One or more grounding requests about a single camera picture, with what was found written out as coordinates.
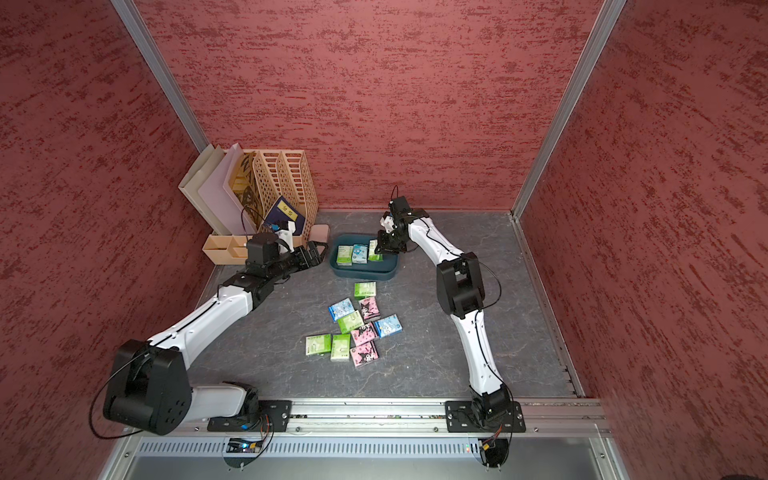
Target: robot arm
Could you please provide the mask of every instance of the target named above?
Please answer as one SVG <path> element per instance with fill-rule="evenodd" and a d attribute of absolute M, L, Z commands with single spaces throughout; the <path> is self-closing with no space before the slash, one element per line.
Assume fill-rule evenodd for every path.
<path fill-rule="evenodd" d="M 187 369 L 224 330 L 257 308 L 275 282 L 323 262 L 327 244 L 294 248 L 288 227 L 287 242 L 271 232 L 249 239 L 245 271 L 225 281 L 190 315 L 146 342 L 129 340 L 120 347 L 104 398 L 106 419 L 158 435 L 200 419 L 210 419 L 209 430 L 243 431 L 259 425 L 253 387 L 231 383 L 192 388 Z M 322 254 L 318 246 L 325 247 Z"/>
<path fill-rule="evenodd" d="M 477 256 L 452 245 L 429 215 L 412 209 L 404 197 L 389 202 L 381 224 L 385 229 L 379 231 L 377 253 L 405 252 L 406 242 L 411 240 L 435 264 L 438 301 L 456 325 L 469 366 L 475 420 L 482 427 L 492 424 L 511 412 L 512 398 L 498 374 L 485 334 L 485 288 Z"/>

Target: red textured wall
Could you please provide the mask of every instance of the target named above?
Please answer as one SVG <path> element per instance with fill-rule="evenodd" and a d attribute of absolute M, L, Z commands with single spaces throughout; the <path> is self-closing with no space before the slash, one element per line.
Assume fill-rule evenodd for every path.
<path fill-rule="evenodd" d="M 176 187 L 195 149 L 108 0 L 4 2 L 0 41 L 0 477 L 94 478 L 116 347 L 211 270 Z"/>
<path fill-rule="evenodd" d="M 633 480 L 768 478 L 768 4 L 630 0 L 523 225 Z"/>
<path fill-rule="evenodd" d="M 511 208 L 601 0 L 137 0 L 212 141 L 305 148 L 321 207 Z"/>

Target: green box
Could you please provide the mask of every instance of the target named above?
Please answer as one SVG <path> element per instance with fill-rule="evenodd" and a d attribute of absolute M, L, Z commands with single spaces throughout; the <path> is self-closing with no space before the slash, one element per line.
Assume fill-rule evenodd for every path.
<path fill-rule="evenodd" d="M 352 245 L 339 245 L 336 263 L 339 265 L 352 265 Z"/>
<path fill-rule="evenodd" d="M 349 343 L 352 336 L 348 333 L 333 336 L 331 347 L 331 362 L 345 362 L 349 360 Z"/>
<path fill-rule="evenodd" d="M 330 353 L 331 334 L 313 335 L 306 338 L 306 354 L 319 355 L 321 353 Z"/>
<path fill-rule="evenodd" d="M 372 262 L 380 262 L 384 260 L 381 253 L 374 253 L 376 251 L 376 245 L 378 244 L 378 240 L 371 240 L 368 242 L 368 260 Z"/>
<path fill-rule="evenodd" d="M 376 282 L 355 283 L 355 300 L 376 296 Z"/>
<path fill-rule="evenodd" d="M 349 333 L 353 331 L 354 329 L 360 328 L 365 323 L 362 321 L 362 317 L 360 316 L 360 312 L 355 310 L 354 312 L 350 313 L 349 315 L 345 315 L 339 319 L 339 328 L 341 329 L 341 333 Z"/>

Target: gray table surface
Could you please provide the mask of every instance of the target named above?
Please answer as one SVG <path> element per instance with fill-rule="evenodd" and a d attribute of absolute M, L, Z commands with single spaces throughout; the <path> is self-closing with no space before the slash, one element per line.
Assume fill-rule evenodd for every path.
<path fill-rule="evenodd" d="M 375 234 L 378 213 L 320 212 L 331 238 Z M 502 298 L 485 313 L 496 366 L 514 396 L 569 396 L 572 391 L 550 340 L 505 214 L 430 213 L 451 243 L 477 254 L 502 282 Z M 242 266 L 218 266 L 204 292 Z M 263 398 L 314 396 L 469 397 L 469 373 L 454 323 L 435 295 L 435 267 L 421 250 L 401 255 L 398 273 L 378 282 L 383 316 L 396 313 L 402 333 L 375 341 L 380 359 L 356 369 L 352 361 L 306 356 L 305 337 L 338 333 L 328 305 L 353 297 L 355 280 L 335 276 L 324 264 L 292 275 L 266 301 L 214 340 L 189 370 L 193 384 L 226 380 L 256 386 Z M 482 269 L 486 302 L 498 287 Z"/>

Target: vent grille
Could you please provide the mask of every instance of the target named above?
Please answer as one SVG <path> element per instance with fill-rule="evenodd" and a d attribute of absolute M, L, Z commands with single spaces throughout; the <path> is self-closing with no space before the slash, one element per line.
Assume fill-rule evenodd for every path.
<path fill-rule="evenodd" d="M 136 456 L 143 457 L 221 457 L 227 439 L 172 437 L 143 439 Z"/>
<path fill-rule="evenodd" d="M 228 454 L 227 438 L 196 439 L 173 437 L 142 439 L 136 456 L 222 457 L 255 454 Z M 463 439 L 370 439 L 276 437 L 264 457 L 336 458 L 467 458 L 479 456 L 477 438 Z"/>
<path fill-rule="evenodd" d="M 274 439 L 269 457 L 465 458 L 478 455 L 477 439 Z"/>

